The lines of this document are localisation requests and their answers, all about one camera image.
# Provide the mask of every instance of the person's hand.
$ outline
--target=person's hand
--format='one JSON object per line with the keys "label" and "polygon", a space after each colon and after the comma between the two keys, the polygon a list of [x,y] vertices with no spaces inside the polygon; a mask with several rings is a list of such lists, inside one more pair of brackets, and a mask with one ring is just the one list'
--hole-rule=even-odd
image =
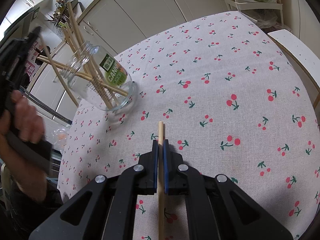
{"label": "person's hand", "polygon": [[[12,92],[11,99],[15,103],[14,125],[20,130],[19,138],[25,142],[38,143],[44,135],[44,124],[36,108],[30,106],[17,90]],[[5,135],[10,128],[10,117],[10,113],[5,110],[0,119],[0,158],[9,168],[19,189],[31,199],[42,202],[46,196],[46,174],[8,145]]]}

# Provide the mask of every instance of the metal screw head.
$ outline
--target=metal screw head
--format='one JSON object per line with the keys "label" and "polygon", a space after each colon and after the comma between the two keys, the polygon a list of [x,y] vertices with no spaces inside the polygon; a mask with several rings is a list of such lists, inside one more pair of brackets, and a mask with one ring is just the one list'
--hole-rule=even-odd
{"label": "metal screw head", "polygon": [[227,181],[227,176],[223,175],[223,174],[220,174],[217,176],[217,180],[219,182],[226,182]]}
{"label": "metal screw head", "polygon": [[178,170],[179,171],[187,171],[189,169],[189,167],[188,167],[188,165],[186,165],[186,164],[180,164],[179,166],[178,166]]}
{"label": "metal screw head", "polygon": [[133,167],[134,171],[142,171],[144,169],[143,165],[137,164]]}
{"label": "metal screw head", "polygon": [[98,176],[95,177],[94,180],[96,181],[96,183],[102,183],[102,182],[104,182],[106,180],[106,177],[103,176],[103,175],[98,175]]}

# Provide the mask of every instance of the table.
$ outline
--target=table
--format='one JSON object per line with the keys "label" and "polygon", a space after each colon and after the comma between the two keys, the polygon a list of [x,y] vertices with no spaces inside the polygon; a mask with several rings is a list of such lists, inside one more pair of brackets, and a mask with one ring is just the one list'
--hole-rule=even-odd
{"label": "table", "polygon": [[[319,201],[319,130],[308,94],[280,49],[239,12],[203,17],[116,59],[136,95],[105,113],[82,100],[58,189],[64,201],[96,175],[116,176],[165,138],[202,174],[226,174],[295,237]],[[166,198],[166,239],[188,239],[184,200]],[[138,196],[133,239],[157,239],[157,195]]]}

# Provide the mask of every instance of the cabinet handle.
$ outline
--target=cabinet handle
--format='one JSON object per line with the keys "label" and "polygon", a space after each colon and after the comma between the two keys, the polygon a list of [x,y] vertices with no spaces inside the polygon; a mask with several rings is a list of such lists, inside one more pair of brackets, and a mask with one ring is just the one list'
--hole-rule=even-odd
{"label": "cabinet handle", "polygon": [[[85,28],[85,26],[83,26],[83,28],[84,28],[84,30],[85,30],[87,33],[89,33],[89,32],[87,31],[87,29]],[[89,34],[93,36],[92,33],[89,33]]]}
{"label": "cabinet handle", "polygon": [[95,31],[98,31],[97,29],[95,29],[95,28],[92,27],[92,25],[90,24],[90,22],[87,22],[87,23],[88,23],[88,25],[89,25],[89,27],[90,27],[91,29],[93,29],[93,30],[95,30]]}

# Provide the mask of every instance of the jar label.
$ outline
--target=jar label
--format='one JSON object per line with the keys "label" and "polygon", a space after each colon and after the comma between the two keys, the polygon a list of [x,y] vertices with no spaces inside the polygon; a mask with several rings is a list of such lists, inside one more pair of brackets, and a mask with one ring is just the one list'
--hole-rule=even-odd
{"label": "jar label", "polygon": [[106,80],[110,82],[111,85],[121,86],[127,79],[128,73],[126,70],[108,54],[100,63],[100,67],[106,71]]}

